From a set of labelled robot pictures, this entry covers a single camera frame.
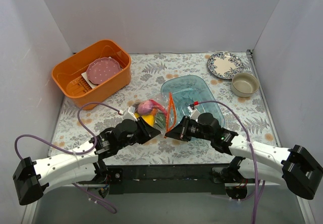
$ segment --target white plate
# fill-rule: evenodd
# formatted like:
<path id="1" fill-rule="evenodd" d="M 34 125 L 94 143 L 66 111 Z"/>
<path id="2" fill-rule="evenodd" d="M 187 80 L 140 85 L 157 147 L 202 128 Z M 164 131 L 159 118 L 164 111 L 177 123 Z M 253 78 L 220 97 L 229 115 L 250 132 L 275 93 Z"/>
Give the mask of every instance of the white plate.
<path id="1" fill-rule="evenodd" d="M 232 79 L 237 73 L 243 72 L 243 63 L 233 53 L 217 52 L 207 60 L 207 67 L 215 76 Z"/>

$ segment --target white cable clip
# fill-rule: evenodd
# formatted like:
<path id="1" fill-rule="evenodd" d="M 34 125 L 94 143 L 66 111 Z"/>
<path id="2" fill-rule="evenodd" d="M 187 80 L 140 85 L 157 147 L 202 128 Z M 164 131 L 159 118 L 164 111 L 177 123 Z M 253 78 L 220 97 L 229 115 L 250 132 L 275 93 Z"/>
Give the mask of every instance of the white cable clip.
<path id="1" fill-rule="evenodd" d="M 80 168 L 81 165 L 79 163 L 79 159 L 78 159 L 78 157 L 77 157 L 76 152 L 74 151 L 74 149 L 72 149 L 72 153 L 73 153 L 73 156 L 75 156 L 75 158 L 76 158 L 77 167 Z"/>

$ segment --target orange plastic basket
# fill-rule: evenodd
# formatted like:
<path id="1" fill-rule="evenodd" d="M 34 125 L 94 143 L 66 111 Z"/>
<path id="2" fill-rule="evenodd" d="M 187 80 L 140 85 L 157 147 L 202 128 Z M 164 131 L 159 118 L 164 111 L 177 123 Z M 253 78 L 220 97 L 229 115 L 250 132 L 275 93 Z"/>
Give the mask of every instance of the orange plastic basket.
<path id="1" fill-rule="evenodd" d="M 91 62 L 103 57 L 117 60 L 122 70 L 92 89 L 81 74 L 86 72 Z M 102 102 L 128 85 L 131 80 L 130 64 L 130 56 L 120 46 L 111 40 L 102 40 L 57 64 L 51 76 L 64 95 L 81 107 L 91 101 Z M 88 105 L 84 109 L 93 109 L 95 106 L 95 104 Z"/>

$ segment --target blue plastic tray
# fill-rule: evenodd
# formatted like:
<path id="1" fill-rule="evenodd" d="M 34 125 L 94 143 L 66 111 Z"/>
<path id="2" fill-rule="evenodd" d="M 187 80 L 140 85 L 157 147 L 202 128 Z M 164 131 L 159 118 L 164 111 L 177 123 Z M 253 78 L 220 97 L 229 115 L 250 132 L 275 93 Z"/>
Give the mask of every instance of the blue plastic tray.
<path id="1" fill-rule="evenodd" d="M 178 77 L 176 79 L 165 82 L 161 89 L 161 93 L 173 95 L 176 108 L 176 124 L 178 124 L 183 116 L 189 116 L 187 107 L 195 101 L 215 100 L 210 89 L 203 79 L 195 75 Z M 224 117 L 217 103 L 205 103 L 196 107 L 200 113 L 209 112 L 224 127 Z"/>

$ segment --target floral tablecloth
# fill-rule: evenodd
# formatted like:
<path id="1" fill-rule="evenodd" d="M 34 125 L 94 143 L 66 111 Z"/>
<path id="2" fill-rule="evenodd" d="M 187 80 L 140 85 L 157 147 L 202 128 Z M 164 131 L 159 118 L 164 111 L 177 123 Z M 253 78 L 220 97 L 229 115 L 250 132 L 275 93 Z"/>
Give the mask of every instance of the floral tablecloth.
<path id="1" fill-rule="evenodd" d="M 132 55 L 130 84 L 110 96 L 105 103 L 125 110 L 136 101 L 146 100 L 158 94 L 167 80 L 197 75 L 204 79 L 216 100 L 230 106 L 239 115 L 250 132 L 251 140 L 277 146 L 260 91 L 250 98 L 235 96 L 230 90 L 230 81 L 216 78 L 207 69 L 206 62 L 211 54 L 212 52 Z M 235 55 L 242 60 L 244 71 L 253 74 L 246 53 L 239 52 Z M 220 109 L 225 118 L 225 127 L 245 135 L 234 116 L 226 108 L 220 106 Z M 90 139 L 91 135 L 77 120 L 77 110 L 70 99 L 64 99 L 53 138 L 56 146 L 72 149 Z M 96 134 L 122 121 L 115 111 L 101 105 L 91 111 L 83 111 L 81 119 Z M 49 151 L 50 156 L 59 153 L 56 149 Z M 158 136 L 144 145 L 128 146 L 117 155 L 105 159 L 105 162 L 109 165 L 229 163 L 232 158 L 216 152 L 208 141 L 181 142 Z"/>

